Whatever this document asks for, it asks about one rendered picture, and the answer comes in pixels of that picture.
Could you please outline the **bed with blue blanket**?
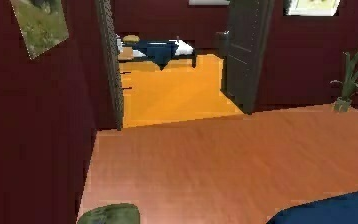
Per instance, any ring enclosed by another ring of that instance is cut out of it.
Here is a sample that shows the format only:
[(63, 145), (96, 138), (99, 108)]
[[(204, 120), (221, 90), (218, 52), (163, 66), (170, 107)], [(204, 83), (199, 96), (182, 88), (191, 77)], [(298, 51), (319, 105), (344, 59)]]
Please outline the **bed with blue blanket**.
[(144, 62), (151, 61), (156, 64), (160, 70), (163, 70), (171, 60), (190, 59), (191, 66), (196, 67), (197, 53), (194, 51), (191, 55), (176, 56), (177, 45), (175, 40), (182, 40), (179, 37), (169, 40), (141, 40), (138, 43), (125, 43), (120, 36), (116, 36), (118, 48), (118, 61), (125, 62)]

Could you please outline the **white pillow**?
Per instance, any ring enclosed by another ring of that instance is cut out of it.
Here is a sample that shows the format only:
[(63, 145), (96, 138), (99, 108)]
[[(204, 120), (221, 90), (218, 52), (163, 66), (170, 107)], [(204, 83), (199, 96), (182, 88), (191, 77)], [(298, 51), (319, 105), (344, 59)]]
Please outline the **white pillow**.
[(183, 40), (175, 40), (174, 43), (177, 45), (176, 56), (191, 55), (194, 51), (194, 48)]

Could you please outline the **dark grey bin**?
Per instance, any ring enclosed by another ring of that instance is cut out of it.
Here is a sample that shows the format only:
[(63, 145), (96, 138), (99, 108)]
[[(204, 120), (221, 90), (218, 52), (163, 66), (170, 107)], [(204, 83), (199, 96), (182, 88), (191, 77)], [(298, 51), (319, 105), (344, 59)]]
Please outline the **dark grey bin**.
[(224, 58), (228, 52), (228, 39), (229, 39), (229, 32), (217, 32), (216, 33), (216, 45), (217, 45), (217, 55), (220, 58)]

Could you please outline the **dark grey room door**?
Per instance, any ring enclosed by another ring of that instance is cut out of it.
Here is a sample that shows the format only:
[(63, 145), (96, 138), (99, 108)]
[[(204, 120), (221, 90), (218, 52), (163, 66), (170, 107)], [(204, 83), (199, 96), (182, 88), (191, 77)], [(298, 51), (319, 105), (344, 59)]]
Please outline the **dark grey room door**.
[(245, 114), (254, 112), (275, 0), (230, 0), (226, 94)]

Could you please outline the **white window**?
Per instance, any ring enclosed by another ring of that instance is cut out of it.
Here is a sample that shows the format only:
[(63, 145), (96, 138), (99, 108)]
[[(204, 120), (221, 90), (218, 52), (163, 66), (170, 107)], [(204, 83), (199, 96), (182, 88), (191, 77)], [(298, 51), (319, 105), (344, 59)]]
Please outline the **white window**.
[(192, 6), (227, 6), (230, 0), (188, 0)]

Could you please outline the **green round cushion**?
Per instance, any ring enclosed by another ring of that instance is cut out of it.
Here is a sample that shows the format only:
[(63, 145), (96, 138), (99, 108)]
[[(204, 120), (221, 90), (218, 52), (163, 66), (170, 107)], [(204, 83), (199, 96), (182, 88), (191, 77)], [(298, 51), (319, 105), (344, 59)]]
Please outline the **green round cushion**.
[(76, 224), (141, 224), (141, 219), (136, 205), (120, 203), (91, 209)]

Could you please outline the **green potted house plant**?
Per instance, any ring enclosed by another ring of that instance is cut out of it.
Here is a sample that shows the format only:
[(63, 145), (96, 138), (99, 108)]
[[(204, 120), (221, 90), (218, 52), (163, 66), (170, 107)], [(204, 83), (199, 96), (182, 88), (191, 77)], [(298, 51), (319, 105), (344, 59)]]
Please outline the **green potted house plant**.
[(340, 96), (335, 100), (333, 110), (338, 113), (347, 112), (352, 104), (352, 97), (358, 94), (358, 51), (351, 55), (345, 52), (345, 76), (342, 81), (331, 80), (342, 86)]

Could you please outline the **blue bed cover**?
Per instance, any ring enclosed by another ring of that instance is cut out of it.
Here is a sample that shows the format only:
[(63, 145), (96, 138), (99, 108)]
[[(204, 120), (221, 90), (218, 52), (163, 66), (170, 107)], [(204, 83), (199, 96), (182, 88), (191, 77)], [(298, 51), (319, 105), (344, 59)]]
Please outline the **blue bed cover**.
[(283, 209), (266, 224), (358, 224), (358, 191)]

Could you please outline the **green framed wall picture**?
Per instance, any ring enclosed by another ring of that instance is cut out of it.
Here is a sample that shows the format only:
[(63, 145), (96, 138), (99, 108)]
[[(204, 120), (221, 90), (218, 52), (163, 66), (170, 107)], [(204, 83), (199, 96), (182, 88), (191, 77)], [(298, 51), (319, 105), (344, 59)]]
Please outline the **green framed wall picture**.
[(31, 60), (69, 38), (63, 0), (10, 0)]

